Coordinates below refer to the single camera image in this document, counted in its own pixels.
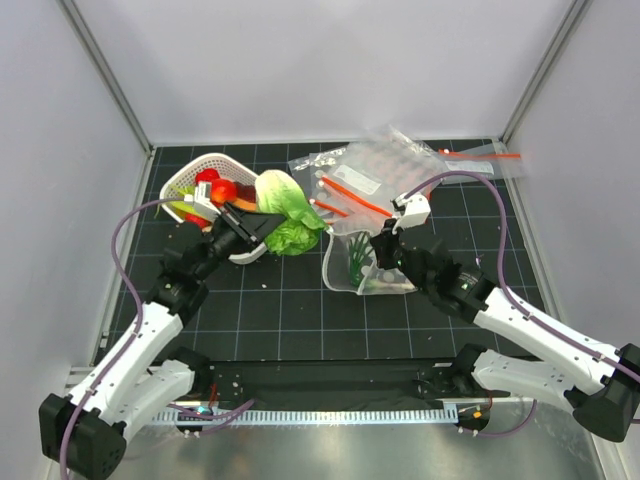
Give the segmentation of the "green lettuce head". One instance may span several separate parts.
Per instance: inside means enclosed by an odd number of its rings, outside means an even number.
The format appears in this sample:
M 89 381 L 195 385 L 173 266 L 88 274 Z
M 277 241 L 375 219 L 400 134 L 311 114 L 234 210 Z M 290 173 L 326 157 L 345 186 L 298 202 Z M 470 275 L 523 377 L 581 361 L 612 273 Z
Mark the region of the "green lettuce head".
M 328 225 L 290 175 L 281 170 L 266 170 L 256 178 L 255 189 L 258 212 L 285 217 L 285 221 L 265 239 L 271 253 L 297 256 L 317 245 Z

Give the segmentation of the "white perforated plastic basket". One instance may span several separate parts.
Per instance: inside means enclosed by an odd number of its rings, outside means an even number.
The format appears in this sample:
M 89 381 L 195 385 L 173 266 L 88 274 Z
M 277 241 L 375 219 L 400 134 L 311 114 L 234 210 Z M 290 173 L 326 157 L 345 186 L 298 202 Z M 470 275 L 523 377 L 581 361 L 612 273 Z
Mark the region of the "white perforated plastic basket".
M 206 168 L 215 169 L 222 178 L 226 178 L 244 185 L 253 185 L 258 175 L 249 168 L 241 165 L 238 161 L 222 153 L 207 153 L 190 161 L 186 166 L 178 170 L 161 187 L 160 195 L 164 194 L 170 185 L 186 187 L 194 185 L 195 176 Z M 267 248 L 264 243 L 260 244 L 253 251 L 237 255 L 231 255 L 229 260 L 238 265 L 247 265 L 259 259 Z

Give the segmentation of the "clear dotted zip bag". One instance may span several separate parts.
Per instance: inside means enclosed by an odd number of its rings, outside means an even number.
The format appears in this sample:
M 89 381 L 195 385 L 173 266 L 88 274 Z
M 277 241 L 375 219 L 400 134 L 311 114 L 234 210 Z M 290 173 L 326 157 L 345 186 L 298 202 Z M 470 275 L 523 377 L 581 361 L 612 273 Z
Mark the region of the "clear dotted zip bag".
M 383 270 L 377 266 L 370 240 L 380 229 L 380 224 L 363 215 L 347 216 L 330 225 L 322 263 L 323 282 L 329 290 L 358 296 L 416 291 L 399 270 Z

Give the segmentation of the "green onion stalk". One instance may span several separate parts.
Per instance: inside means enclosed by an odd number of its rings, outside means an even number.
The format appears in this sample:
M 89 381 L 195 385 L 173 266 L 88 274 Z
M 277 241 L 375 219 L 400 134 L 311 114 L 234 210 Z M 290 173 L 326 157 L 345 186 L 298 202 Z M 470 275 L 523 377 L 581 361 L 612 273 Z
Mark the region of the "green onion stalk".
M 392 279 L 385 278 L 390 271 L 380 269 L 373 247 L 371 234 L 363 231 L 354 234 L 348 241 L 348 275 L 350 285 L 358 295 L 382 295 L 392 291 Z

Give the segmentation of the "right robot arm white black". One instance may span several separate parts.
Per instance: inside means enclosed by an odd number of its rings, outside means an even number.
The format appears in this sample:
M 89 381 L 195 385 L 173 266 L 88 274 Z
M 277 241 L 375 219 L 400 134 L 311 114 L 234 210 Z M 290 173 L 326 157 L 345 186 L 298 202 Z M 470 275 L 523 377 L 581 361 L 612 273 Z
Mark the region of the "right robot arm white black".
M 425 225 L 396 229 L 387 223 L 370 243 L 378 267 L 399 270 L 440 311 L 536 358 L 466 347 L 450 372 L 457 393 L 472 396 L 483 388 L 524 395 L 570 413 L 602 439 L 626 438 L 639 407 L 638 346 L 615 347 L 567 327 L 478 266 L 457 262 Z

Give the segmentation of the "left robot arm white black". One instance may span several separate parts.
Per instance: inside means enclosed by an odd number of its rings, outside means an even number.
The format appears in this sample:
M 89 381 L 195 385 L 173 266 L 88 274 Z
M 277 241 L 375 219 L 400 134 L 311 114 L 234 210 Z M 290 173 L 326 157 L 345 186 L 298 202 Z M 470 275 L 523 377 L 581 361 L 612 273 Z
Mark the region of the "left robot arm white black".
M 84 380 L 39 407 L 42 451 L 58 463 L 61 478 L 108 478 L 155 414 L 183 396 L 208 395 L 210 361 L 186 347 L 154 373 L 147 370 L 198 313 L 208 276 L 230 256 L 257 248 L 285 219 L 225 204 L 208 233 L 188 222 L 176 227 L 147 297 L 134 298 L 136 315 L 125 333 Z

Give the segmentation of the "pile of zip bags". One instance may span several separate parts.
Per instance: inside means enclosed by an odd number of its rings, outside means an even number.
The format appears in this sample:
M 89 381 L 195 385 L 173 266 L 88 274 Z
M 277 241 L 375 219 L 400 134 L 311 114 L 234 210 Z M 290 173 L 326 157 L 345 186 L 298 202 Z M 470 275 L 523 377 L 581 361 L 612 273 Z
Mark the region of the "pile of zip bags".
M 352 215 L 368 217 L 382 229 L 387 220 L 396 220 L 394 199 L 416 193 L 428 197 L 432 188 L 422 183 L 446 171 L 433 149 L 393 127 L 295 158 L 288 168 L 328 230 Z

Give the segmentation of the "flat zip bag red zipper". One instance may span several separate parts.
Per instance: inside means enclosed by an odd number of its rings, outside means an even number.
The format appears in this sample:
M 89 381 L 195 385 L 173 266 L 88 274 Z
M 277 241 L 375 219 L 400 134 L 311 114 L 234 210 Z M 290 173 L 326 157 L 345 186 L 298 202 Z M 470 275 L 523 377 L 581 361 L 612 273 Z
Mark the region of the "flat zip bag red zipper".
M 521 178 L 527 169 L 518 153 L 496 152 L 493 144 L 462 152 L 440 149 L 440 158 L 450 172 L 474 172 L 489 181 Z

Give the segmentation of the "dark red sausage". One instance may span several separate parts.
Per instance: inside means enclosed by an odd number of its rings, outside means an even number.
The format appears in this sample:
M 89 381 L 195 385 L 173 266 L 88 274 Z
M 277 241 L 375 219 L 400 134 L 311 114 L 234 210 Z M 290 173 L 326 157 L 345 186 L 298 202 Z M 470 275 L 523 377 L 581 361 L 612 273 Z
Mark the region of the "dark red sausage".
M 256 189 L 253 185 L 236 183 L 237 197 L 249 202 L 256 202 Z

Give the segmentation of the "orange red tomato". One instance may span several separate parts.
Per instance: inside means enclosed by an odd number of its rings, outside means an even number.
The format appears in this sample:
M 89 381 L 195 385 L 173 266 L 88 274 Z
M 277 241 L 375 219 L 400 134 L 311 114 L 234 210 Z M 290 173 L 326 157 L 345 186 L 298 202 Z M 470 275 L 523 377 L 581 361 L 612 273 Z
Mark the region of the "orange red tomato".
M 211 201 L 216 205 L 234 202 L 237 199 L 237 186 L 228 179 L 218 178 L 211 184 Z

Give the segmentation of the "black grid cutting mat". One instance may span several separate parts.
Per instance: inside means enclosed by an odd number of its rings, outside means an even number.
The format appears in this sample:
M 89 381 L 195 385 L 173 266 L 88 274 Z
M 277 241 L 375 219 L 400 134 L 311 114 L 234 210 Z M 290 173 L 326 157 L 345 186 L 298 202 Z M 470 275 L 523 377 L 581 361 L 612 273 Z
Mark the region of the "black grid cutting mat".
M 157 147 L 143 202 L 156 199 L 160 187 L 182 166 L 206 153 L 223 153 L 256 173 L 288 170 L 287 161 L 335 143 L 239 144 Z M 545 309 L 534 268 L 512 203 L 512 183 L 494 182 L 508 219 L 505 277 L 518 295 Z M 428 224 L 445 240 L 458 261 L 479 263 L 496 275 L 499 214 L 491 193 L 479 183 L 436 188 Z M 156 207 L 138 217 L 126 271 L 146 294 L 155 280 L 169 233 L 177 226 Z M 486 330 L 447 317 L 421 294 L 357 296 L 329 290 L 321 264 L 325 235 L 310 252 L 288 257 L 264 254 L 246 265 L 225 263 L 207 279 L 209 294 L 187 327 L 166 347 L 186 346 L 217 361 L 346 360 L 453 358 L 464 345 L 482 344 L 508 356 L 528 352 Z M 112 313 L 98 340 L 97 362 L 118 340 L 135 313 L 125 286 L 118 287 Z

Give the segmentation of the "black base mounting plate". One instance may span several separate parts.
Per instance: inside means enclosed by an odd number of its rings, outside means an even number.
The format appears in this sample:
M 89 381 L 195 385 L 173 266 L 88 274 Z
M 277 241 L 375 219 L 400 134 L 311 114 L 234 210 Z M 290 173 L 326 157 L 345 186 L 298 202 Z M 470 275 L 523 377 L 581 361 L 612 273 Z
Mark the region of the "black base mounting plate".
M 491 394 L 441 359 L 212 362 L 210 374 L 181 401 L 214 399 L 255 410 L 405 411 L 436 408 L 448 400 Z

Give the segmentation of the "left aluminium frame post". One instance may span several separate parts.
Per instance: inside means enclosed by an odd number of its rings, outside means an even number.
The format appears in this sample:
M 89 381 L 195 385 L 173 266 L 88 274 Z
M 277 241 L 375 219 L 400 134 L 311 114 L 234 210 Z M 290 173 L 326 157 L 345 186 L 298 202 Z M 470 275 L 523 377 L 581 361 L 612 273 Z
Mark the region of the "left aluminium frame post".
M 101 47 L 99 46 L 93 32 L 77 2 L 73 0 L 57 1 L 58 6 L 67 18 L 74 34 L 85 50 L 90 62 L 96 69 L 108 93 L 112 97 L 116 107 L 119 109 L 132 134 L 147 156 L 152 153 L 153 145 L 135 114 L 129 100 L 127 99 L 119 81 L 117 80 L 111 66 Z

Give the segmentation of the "aluminium frame post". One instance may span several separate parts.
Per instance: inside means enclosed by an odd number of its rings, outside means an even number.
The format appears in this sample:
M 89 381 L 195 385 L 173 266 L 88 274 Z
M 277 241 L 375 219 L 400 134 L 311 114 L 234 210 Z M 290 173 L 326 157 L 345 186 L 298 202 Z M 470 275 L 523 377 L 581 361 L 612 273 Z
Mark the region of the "aluminium frame post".
M 67 18 L 74 34 L 85 50 L 90 62 L 96 69 L 108 93 L 112 97 L 116 107 L 119 109 L 132 134 L 147 156 L 152 153 L 153 145 L 135 114 L 129 100 L 127 99 L 119 81 L 117 80 L 111 66 L 101 47 L 99 46 L 93 32 L 77 2 L 73 0 L 57 1 L 58 6 Z
M 508 144 L 522 124 L 526 114 L 530 110 L 534 100 L 540 94 L 544 84 L 550 77 L 556 64 L 559 62 L 564 50 L 575 34 L 583 18 L 587 14 L 592 0 L 573 0 L 563 15 L 561 22 L 555 30 L 551 40 L 545 49 L 541 60 L 529 79 L 523 93 L 506 123 L 499 139 Z

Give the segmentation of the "right aluminium frame post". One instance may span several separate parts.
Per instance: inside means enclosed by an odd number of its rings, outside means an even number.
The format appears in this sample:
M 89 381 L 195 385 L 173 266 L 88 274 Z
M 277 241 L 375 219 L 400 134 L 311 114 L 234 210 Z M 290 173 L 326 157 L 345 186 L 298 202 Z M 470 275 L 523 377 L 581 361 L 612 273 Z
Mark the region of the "right aluminium frame post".
M 563 15 L 561 22 L 555 30 L 551 40 L 545 49 L 541 60 L 529 79 L 523 93 L 506 123 L 499 139 L 508 144 L 522 124 L 526 114 L 530 110 L 534 100 L 540 94 L 544 84 L 550 77 L 556 64 L 559 62 L 564 50 L 575 34 L 583 18 L 587 14 L 592 0 L 573 0 Z

